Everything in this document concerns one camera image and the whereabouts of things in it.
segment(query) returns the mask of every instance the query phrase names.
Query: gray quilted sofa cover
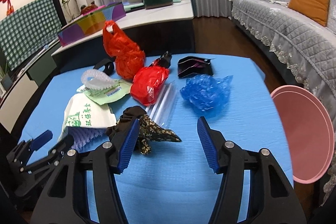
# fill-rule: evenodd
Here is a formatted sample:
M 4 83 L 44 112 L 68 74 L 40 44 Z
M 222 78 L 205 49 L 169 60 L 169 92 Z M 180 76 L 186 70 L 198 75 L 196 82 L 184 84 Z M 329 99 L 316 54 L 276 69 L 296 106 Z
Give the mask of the gray quilted sofa cover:
M 296 81 L 319 98 L 336 130 L 336 0 L 330 1 L 327 27 L 265 0 L 230 1 L 232 16 L 269 46 Z M 331 179 L 324 186 L 325 200 L 336 185 L 336 153 L 328 174 Z

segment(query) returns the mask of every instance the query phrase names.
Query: red plastic bag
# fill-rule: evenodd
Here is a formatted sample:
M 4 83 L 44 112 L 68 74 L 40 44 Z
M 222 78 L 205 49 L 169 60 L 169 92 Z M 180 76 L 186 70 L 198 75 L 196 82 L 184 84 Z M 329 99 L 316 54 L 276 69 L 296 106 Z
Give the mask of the red plastic bag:
M 133 79 L 131 96 L 145 106 L 154 104 L 169 76 L 169 69 L 151 66 L 140 69 Z
M 112 26 L 113 33 L 106 30 Z M 135 74 L 143 68 L 145 53 L 132 41 L 113 20 L 105 22 L 103 44 L 109 56 L 116 56 L 115 70 L 122 78 L 133 80 Z

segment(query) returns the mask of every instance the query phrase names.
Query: orange cushion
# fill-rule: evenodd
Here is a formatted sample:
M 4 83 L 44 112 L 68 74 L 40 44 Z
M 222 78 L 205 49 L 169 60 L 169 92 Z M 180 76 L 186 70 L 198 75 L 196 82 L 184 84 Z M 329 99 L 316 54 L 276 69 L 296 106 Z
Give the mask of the orange cushion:
M 325 27 L 328 19 L 329 2 L 330 0 L 290 0 L 288 8 Z

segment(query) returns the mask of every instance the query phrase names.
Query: pink bucket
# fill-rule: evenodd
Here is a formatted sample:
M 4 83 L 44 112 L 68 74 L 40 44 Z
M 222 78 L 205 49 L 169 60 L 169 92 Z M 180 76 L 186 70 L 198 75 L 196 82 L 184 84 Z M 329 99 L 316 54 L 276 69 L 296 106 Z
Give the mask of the pink bucket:
M 327 171 L 335 137 L 329 114 L 309 91 L 294 85 L 275 89 L 271 97 L 285 130 L 296 182 L 310 184 Z

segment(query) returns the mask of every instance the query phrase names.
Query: blue table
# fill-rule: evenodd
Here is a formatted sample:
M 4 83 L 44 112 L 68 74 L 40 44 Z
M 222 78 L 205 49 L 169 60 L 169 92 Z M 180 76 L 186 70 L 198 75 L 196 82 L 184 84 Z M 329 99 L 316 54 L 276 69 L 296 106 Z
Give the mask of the blue table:
M 167 82 L 174 81 L 179 89 L 185 80 L 177 78 L 177 62 L 188 56 L 174 55 Z M 277 110 L 263 82 L 263 73 L 248 58 L 197 54 L 213 58 L 215 77 L 233 75 L 228 107 L 217 117 L 207 118 L 212 129 L 223 133 L 226 140 L 246 150 L 266 147 L 279 162 L 293 184 L 292 165 L 285 133 Z M 155 58 L 147 58 L 149 65 Z M 32 156 L 35 161 L 47 154 L 61 132 L 63 113 L 69 99 L 81 85 L 80 76 L 86 69 L 69 71 L 54 77 L 29 118 L 22 138 L 28 140 L 49 129 L 53 139 Z M 126 107 L 138 105 L 129 95 L 111 104 L 118 119 Z M 133 153 L 129 167 L 116 175 L 120 198 L 130 224 L 192 223 L 206 224 L 217 198 L 221 175 L 209 168 L 197 135 L 199 113 L 178 93 L 170 128 L 182 143 L 152 142 L 148 156 Z M 100 137 L 85 146 L 95 149 L 108 140 Z M 246 218 L 249 200 L 249 172 L 244 176 L 243 198 L 239 221 Z M 88 198 L 91 219 L 98 222 L 93 196 L 92 172 L 88 172 Z

